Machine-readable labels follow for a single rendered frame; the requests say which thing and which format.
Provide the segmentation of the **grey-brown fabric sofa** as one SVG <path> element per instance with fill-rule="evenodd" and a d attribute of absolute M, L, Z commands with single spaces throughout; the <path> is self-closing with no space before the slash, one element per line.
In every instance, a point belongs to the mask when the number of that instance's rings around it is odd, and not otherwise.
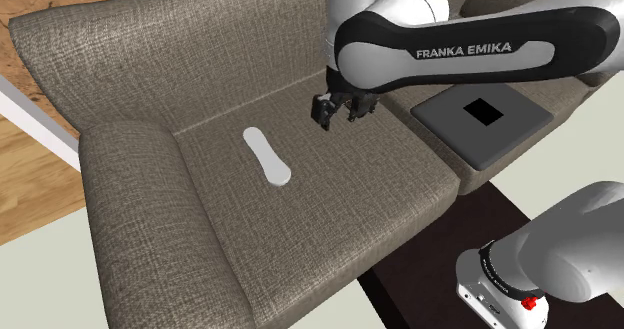
<path fill-rule="evenodd" d="M 448 0 L 451 19 L 533 0 Z M 106 0 L 10 19 L 11 41 L 78 130 L 109 329 L 288 329 L 543 137 L 477 171 L 384 93 L 354 122 L 327 90 L 327 0 Z M 573 111 L 617 70 L 508 84 Z M 243 139 L 291 169 L 270 184 Z"/>

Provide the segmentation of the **white remote control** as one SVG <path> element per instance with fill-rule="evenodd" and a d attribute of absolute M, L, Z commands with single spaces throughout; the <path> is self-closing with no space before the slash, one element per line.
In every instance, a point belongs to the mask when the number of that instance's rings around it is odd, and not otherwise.
<path fill-rule="evenodd" d="M 243 139 L 258 160 L 265 178 L 274 186 L 284 186 L 292 176 L 291 169 L 274 151 L 263 132 L 257 127 L 243 131 Z"/>

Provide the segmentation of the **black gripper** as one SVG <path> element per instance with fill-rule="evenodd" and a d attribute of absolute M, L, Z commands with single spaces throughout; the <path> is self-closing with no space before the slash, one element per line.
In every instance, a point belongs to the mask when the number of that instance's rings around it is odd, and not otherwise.
<path fill-rule="evenodd" d="M 327 93 L 312 99 L 311 118 L 325 131 L 330 129 L 333 115 L 342 105 L 349 109 L 347 120 L 354 122 L 373 113 L 379 102 L 378 94 L 359 89 L 348 83 L 338 70 L 326 68 Z"/>

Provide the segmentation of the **grey flat square slab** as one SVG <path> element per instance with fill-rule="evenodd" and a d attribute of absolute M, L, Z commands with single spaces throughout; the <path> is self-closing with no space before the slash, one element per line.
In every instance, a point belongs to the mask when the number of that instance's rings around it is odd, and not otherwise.
<path fill-rule="evenodd" d="M 503 83 L 455 85 L 410 113 L 477 171 L 553 120 L 550 112 Z"/>

